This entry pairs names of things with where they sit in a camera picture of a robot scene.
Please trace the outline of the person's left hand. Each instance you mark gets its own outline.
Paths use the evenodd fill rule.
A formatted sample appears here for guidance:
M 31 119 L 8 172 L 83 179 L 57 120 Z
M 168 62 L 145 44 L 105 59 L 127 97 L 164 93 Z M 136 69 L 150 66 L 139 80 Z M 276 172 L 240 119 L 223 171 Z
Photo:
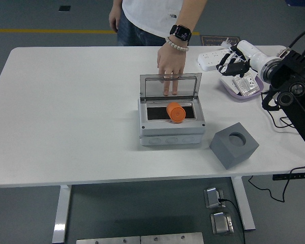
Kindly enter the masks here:
M 160 75 L 178 75 L 184 72 L 186 52 L 165 43 L 158 50 L 157 68 Z

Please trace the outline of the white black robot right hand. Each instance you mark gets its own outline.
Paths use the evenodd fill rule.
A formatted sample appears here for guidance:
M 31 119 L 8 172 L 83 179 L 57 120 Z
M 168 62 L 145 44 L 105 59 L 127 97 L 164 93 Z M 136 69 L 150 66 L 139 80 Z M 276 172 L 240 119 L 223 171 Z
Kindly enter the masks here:
M 270 68 L 281 60 L 276 56 L 265 55 L 248 41 L 240 41 L 229 48 L 227 53 L 216 65 L 216 69 L 224 76 L 240 75 L 241 77 L 252 69 L 258 73 L 261 80 L 268 79 Z

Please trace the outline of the person's right hand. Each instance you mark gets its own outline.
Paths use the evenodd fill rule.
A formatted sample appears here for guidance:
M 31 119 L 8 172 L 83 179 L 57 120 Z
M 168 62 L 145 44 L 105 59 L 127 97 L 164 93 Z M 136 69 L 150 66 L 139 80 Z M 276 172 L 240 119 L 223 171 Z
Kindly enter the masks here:
M 110 13 L 109 13 L 109 25 L 110 25 L 110 28 L 115 33 L 118 32 L 120 15 L 121 15 L 121 7 L 120 6 L 113 6 Z

